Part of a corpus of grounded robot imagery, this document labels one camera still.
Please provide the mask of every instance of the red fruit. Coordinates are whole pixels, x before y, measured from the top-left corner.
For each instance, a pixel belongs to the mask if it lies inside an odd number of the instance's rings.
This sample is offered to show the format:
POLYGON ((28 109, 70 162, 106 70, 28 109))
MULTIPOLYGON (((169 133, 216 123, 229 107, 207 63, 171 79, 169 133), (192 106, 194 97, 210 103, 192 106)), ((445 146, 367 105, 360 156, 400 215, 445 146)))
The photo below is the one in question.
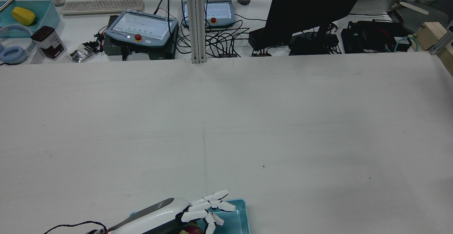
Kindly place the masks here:
POLYGON ((198 226, 186 226, 183 230, 189 234, 204 234, 204 231, 198 226))

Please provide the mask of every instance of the white table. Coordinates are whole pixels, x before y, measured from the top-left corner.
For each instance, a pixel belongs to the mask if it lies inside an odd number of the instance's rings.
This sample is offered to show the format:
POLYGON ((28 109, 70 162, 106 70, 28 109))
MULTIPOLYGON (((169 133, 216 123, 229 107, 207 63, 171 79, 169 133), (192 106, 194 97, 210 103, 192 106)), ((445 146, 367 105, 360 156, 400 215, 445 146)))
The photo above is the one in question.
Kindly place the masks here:
MULTIPOLYGON (((145 1, 145 8, 144 12, 153 13, 157 7, 157 4, 160 0, 144 0, 145 1)), ((237 0, 233 1, 233 7, 235 9, 235 13, 242 15, 246 18, 260 18, 266 19, 267 14, 269 12, 270 3, 272 0, 251 0, 251 3, 247 6, 243 6, 238 4, 237 0)), ((164 0, 160 6, 164 10, 167 9, 167 1, 164 0)), ((56 7, 57 11, 60 11, 62 7, 56 7)), ((181 0, 170 0, 170 13, 178 18, 178 21, 182 21, 181 15, 181 0)), ((159 10, 158 15, 166 16, 167 14, 163 10, 159 10)), ((103 26, 106 26, 108 23, 108 19, 111 14, 107 15, 77 15, 77 16, 63 16, 60 15, 60 23, 56 28, 57 33, 59 34, 60 38, 63 40, 68 52, 65 53, 67 55, 69 52, 73 52, 77 47, 83 43, 88 41, 95 41, 94 34, 98 32, 103 26)), ((343 18, 339 21, 335 21, 335 24, 338 25, 340 28, 337 32, 337 35, 340 36, 340 32, 342 28, 347 28, 349 21, 360 21, 360 20, 371 20, 373 18, 377 19, 390 19, 387 15, 377 16, 377 17, 369 17, 369 16, 357 16, 357 15, 350 15, 346 18, 343 18)), ((265 26, 264 21, 251 21, 245 20, 243 27, 250 28, 250 31, 259 29, 265 26)), ((187 29, 183 29, 184 34, 188 34, 187 29)), ((241 35, 240 38, 248 38, 248 35, 241 35)), ((26 39, 14 39, 6 40, 5 45, 23 45, 26 47, 29 40, 26 39)), ((339 43, 340 48, 343 48, 343 44, 340 41, 339 43)), ((189 51, 190 48, 181 48, 182 52, 189 51)), ((235 50, 243 57, 250 56, 252 53, 252 48, 248 44, 247 40, 236 40, 235 42, 235 50)), ((271 48, 269 50, 273 56, 281 56, 281 55, 288 55, 289 48, 271 48)), ((29 57, 25 63, 68 63, 71 62, 69 58, 65 58, 66 56, 62 56, 60 59, 53 61, 47 58, 40 53, 33 59, 34 53, 29 57)), ((191 58, 190 54, 182 55, 179 52, 176 53, 176 58, 191 58)), ((149 60, 147 53, 133 53, 129 55, 128 60, 149 60)), ((103 61, 120 61, 121 56, 107 56, 105 53, 99 53, 94 58, 87 60, 87 62, 103 62, 103 61)))
POLYGON ((450 234, 452 94, 427 52, 1 66, 1 233, 228 188, 252 234, 450 234))

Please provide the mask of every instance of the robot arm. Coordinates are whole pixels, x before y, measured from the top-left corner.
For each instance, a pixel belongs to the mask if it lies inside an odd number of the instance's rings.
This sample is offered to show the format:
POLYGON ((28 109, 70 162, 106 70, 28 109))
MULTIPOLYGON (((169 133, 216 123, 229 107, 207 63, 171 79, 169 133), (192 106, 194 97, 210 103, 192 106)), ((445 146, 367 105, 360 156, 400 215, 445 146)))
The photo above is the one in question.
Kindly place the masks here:
POLYGON ((223 219, 208 209, 234 211, 236 206, 222 199, 228 190, 214 192, 202 199, 189 202, 182 198, 169 198, 132 214, 121 223, 110 227, 108 234, 177 234, 188 222, 203 219, 205 234, 213 234, 216 225, 223 225, 223 219))

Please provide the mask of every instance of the green cable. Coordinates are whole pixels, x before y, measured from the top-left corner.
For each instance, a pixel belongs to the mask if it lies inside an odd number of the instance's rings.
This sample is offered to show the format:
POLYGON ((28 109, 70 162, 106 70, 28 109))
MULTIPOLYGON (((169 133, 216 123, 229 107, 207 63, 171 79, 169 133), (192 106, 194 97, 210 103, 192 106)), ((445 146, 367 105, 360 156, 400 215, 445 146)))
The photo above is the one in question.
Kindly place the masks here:
POLYGON ((407 37, 401 38, 400 40, 398 40, 398 42, 396 42, 395 49, 393 50, 393 52, 396 52, 396 48, 398 47, 398 45, 400 44, 400 42, 401 42, 403 39, 412 39, 412 40, 415 42, 415 45, 417 46, 416 49, 415 49, 415 51, 416 51, 416 52, 419 51, 419 42, 417 41, 417 39, 414 39, 414 38, 411 37, 411 36, 407 36, 407 37))

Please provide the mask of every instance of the keyboard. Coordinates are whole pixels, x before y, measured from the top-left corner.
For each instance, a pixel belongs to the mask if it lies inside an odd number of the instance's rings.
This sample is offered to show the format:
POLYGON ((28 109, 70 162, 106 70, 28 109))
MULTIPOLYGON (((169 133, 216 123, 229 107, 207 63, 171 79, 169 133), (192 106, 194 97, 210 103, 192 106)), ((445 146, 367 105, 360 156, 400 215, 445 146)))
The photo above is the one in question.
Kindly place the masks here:
POLYGON ((66 2, 60 10, 62 15, 96 15, 98 13, 121 13, 125 9, 142 11, 143 0, 92 0, 66 2))

